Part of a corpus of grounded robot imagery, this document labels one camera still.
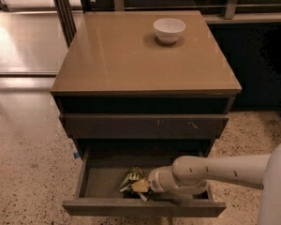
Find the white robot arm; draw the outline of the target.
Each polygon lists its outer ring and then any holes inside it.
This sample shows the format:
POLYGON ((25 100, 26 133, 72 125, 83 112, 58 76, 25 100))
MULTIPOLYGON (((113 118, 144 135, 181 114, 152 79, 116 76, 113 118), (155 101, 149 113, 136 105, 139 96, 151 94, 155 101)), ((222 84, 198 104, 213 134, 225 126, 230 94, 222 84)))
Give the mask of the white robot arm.
POLYGON ((170 166, 156 168, 133 183, 132 190, 196 194, 207 180, 259 188, 258 225, 281 225, 281 143, 264 155, 178 157, 170 166))

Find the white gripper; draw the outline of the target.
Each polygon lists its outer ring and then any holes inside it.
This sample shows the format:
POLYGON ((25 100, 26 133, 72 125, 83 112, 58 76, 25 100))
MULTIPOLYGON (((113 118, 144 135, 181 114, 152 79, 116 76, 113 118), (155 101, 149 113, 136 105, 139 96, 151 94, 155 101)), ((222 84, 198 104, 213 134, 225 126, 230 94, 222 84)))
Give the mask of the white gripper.
POLYGON ((148 180, 146 178, 141 178, 137 182, 134 182, 131 185, 132 190, 137 193, 146 193, 151 188, 154 193, 163 193, 165 189, 161 186, 159 181, 160 171, 160 168, 154 169, 149 172, 148 180))

